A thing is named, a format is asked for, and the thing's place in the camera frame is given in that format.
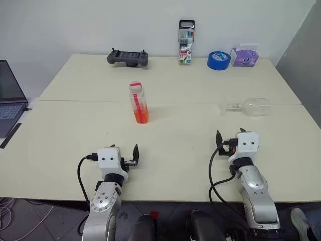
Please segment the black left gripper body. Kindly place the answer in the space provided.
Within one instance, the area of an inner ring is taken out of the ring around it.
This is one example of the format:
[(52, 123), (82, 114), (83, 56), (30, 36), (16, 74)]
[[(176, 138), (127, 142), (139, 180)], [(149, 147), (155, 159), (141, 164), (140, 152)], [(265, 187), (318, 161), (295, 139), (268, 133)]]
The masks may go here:
[(138, 159), (134, 158), (133, 160), (125, 160), (123, 157), (120, 159), (121, 168), (129, 168), (129, 166), (136, 166), (138, 164)]

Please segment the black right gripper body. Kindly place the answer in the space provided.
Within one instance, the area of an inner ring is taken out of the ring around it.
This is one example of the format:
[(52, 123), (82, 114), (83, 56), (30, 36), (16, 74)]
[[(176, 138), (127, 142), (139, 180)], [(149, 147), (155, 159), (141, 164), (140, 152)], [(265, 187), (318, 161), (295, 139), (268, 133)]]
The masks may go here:
[(226, 141), (223, 141), (223, 146), (227, 146), (228, 150), (226, 151), (224, 149), (223, 151), (218, 151), (219, 155), (220, 156), (232, 156), (236, 151), (237, 145), (238, 145), (237, 138), (232, 138), (232, 139), (228, 139)]

